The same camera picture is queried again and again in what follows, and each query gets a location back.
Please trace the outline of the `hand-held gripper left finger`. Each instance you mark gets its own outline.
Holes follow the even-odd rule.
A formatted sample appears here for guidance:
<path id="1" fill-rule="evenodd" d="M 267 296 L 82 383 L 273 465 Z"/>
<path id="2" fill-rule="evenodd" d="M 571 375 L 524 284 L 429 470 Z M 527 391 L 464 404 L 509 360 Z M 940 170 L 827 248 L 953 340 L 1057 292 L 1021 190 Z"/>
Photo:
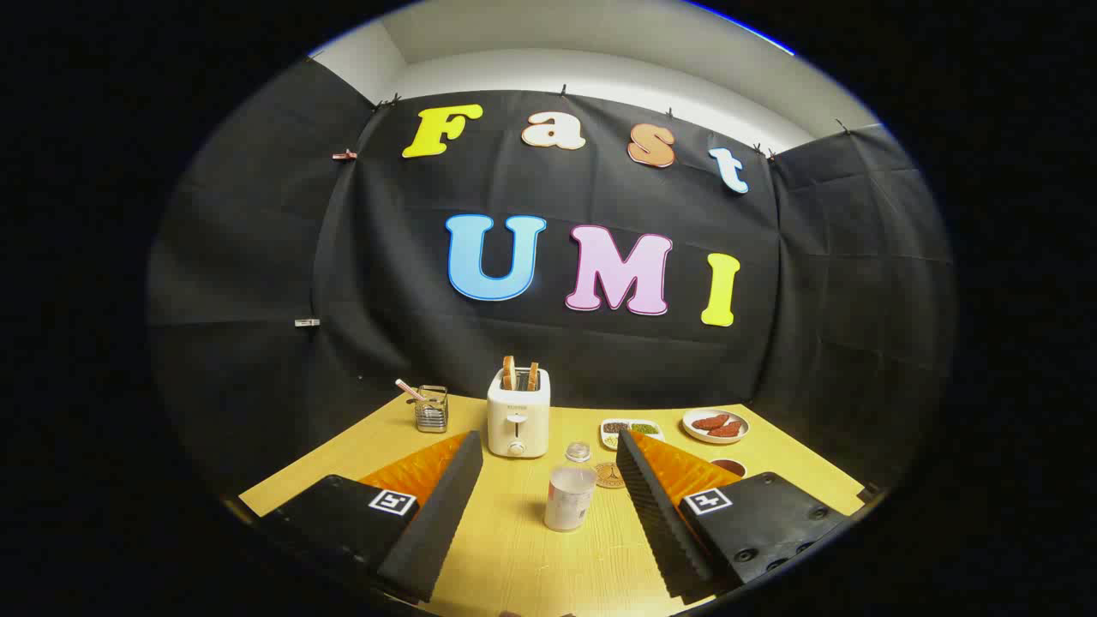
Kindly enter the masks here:
<path id="1" fill-rule="evenodd" d="M 482 465 L 480 434 L 456 434 L 359 480 L 323 476 L 260 528 L 333 577 L 427 602 Z"/>

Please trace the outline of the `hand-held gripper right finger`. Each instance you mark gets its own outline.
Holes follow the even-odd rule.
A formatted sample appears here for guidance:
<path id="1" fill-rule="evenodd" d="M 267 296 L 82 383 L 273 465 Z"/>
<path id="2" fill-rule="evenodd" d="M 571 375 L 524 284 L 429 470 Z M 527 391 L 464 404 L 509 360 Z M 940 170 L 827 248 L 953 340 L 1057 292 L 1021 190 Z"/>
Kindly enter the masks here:
<path id="1" fill-rule="evenodd" d="M 849 524 L 779 474 L 743 479 L 647 434 L 620 431 L 617 465 L 663 582 L 681 601 L 764 577 Z"/>

